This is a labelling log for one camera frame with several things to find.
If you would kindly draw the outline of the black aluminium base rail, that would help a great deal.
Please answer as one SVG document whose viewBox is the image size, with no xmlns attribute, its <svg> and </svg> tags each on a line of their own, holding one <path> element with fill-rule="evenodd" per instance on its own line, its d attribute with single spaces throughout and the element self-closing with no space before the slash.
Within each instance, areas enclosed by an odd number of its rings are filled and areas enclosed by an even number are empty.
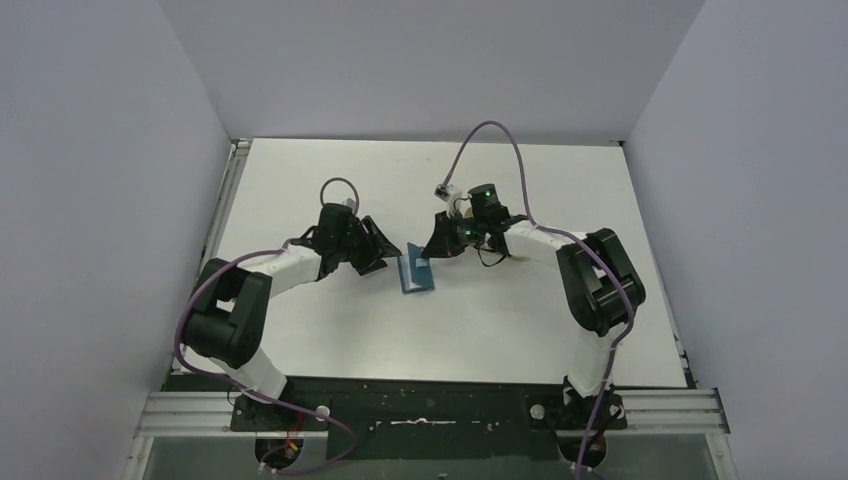
<svg viewBox="0 0 848 480">
<path fill-rule="evenodd" d="M 349 460 L 551 460 L 615 436 L 721 435 L 716 390 L 616 388 L 600 402 L 560 384 L 458 383 L 296 377 L 267 404 L 181 376 L 151 394 L 143 437 L 233 436 L 278 462 L 291 441 L 326 444 Z"/>
</svg>

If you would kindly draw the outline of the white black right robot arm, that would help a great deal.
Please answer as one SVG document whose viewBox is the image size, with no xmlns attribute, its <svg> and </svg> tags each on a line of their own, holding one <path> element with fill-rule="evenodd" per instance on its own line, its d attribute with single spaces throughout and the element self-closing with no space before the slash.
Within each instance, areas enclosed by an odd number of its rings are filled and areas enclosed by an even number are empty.
<svg viewBox="0 0 848 480">
<path fill-rule="evenodd" d="M 571 317 L 580 327 L 565 384 L 582 398 L 608 389 L 613 344 L 646 298 L 617 234 L 603 228 L 579 238 L 545 229 L 526 215 L 511 214 L 493 184 L 469 192 L 440 184 L 434 194 L 446 208 L 435 216 L 422 257 L 453 258 L 469 247 L 486 247 L 505 258 L 557 268 Z"/>
</svg>

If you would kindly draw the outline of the blue leather card holder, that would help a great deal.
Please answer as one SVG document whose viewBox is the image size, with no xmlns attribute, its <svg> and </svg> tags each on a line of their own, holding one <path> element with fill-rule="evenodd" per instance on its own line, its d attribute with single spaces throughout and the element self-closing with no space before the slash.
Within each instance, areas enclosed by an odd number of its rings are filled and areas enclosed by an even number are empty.
<svg viewBox="0 0 848 480">
<path fill-rule="evenodd" d="M 396 258 L 400 288 L 404 295 L 435 289 L 430 260 L 424 258 L 422 252 L 422 247 L 408 242 L 406 253 Z"/>
</svg>

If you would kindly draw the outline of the beige oval plastic tray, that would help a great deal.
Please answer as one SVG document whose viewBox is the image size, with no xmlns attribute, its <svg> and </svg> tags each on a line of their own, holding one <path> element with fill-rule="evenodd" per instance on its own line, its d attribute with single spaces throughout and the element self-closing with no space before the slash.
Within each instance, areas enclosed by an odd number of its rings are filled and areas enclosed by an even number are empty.
<svg viewBox="0 0 848 480">
<path fill-rule="evenodd" d="M 505 209 L 495 215 L 476 216 L 468 208 L 463 216 L 463 226 L 460 228 L 464 243 L 478 251 L 497 253 L 501 258 L 510 256 L 506 246 L 505 232 L 513 225 L 528 220 L 525 214 L 510 215 Z"/>
</svg>

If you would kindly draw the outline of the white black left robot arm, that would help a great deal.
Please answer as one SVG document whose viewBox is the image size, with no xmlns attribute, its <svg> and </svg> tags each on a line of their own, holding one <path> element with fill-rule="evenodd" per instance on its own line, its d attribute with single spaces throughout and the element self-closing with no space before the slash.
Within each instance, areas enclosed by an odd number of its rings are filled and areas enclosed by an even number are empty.
<svg viewBox="0 0 848 480">
<path fill-rule="evenodd" d="M 321 281 L 342 264 L 364 276 L 400 254 L 371 217 L 358 217 L 345 204 L 328 203 L 317 224 L 277 249 L 231 261 L 213 258 L 205 264 L 178 320 L 177 360 L 196 372 L 182 352 L 189 348 L 221 368 L 220 379 L 259 402 L 274 403 L 287 378 L 261 348 L 270 300 Z"/>
</svg>

